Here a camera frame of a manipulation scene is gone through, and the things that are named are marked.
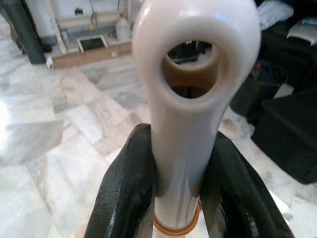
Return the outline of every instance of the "white plastic part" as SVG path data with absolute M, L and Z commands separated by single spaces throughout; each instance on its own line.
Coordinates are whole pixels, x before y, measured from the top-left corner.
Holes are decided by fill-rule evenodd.
M 125 19 L 124 14 L 120 15 L 120 19 L 115 24 L 115 32 L 118 41 L 131 39 L 131 24 Z
M 168 229 L 181 230 L 193 219 L 220 120 L 254 65 L 260 34 L 253 0 L 147 0 L 140 10 L 133 55 L 150 107 L 155 214 Z M 211 60 L 174 64 L 167 52 L 188 40 L 213 44 Z M 179 86 L 207 93 L 188 99 L 171 89 Z

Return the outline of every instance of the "gray marble floor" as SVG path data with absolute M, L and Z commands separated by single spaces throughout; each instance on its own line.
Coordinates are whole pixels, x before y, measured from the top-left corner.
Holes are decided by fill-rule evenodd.
M 131 56 L 51 70 L 0 42 L 0 237 L 73 238 L 132 128 L 150 122 Z M 317 184 L 302 185 L 227 109 L 220 131 L 258 171 L 297 238 L 317 237 Z M 190 238 L 207 237 L 203 215 Z

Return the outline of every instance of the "orange rubber band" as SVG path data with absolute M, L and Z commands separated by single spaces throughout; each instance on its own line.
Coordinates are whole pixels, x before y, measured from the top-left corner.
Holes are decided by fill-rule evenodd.
M 195 226 L 198 222 L 199 213 L 200 213 L 200 207 L 197 204 L 195 215 L 194 215 L 192 222 L 187 227 L 185 227 L 181 230 L 171 230 L 171 229 L 164 227 L 162 224 L 159 223 L 156 216 L 154 217 L 154 226 L 159 232 L 161 232 L 163 235 L 166 235 L 166 236 L 170 236 L 170 237 L 185 236 L 195 228 Z

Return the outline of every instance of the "white pipe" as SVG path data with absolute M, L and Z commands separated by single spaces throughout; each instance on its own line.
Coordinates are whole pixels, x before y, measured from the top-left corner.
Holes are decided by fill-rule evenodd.
M 147 0 L 140 10 L 133 55 L 150 107 L 155 214 L 167 229 L 193 219 L 220 120 L 257 58 L 260 34 L 253 0 Z M 216 46 L 211 60 L 190 68 L 166 57 L 188 40 Z M 188 99 L 170 88 L 182 86 L 207 93 Z

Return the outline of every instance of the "hole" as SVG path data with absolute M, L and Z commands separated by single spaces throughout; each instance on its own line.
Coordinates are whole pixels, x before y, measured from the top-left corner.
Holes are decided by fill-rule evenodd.
M 186 41 L 174 47 L 161 65 L 167 84 L 184 98 L 206 94 L 217 79 L 212 54 L 212 45 L 201 41 Z

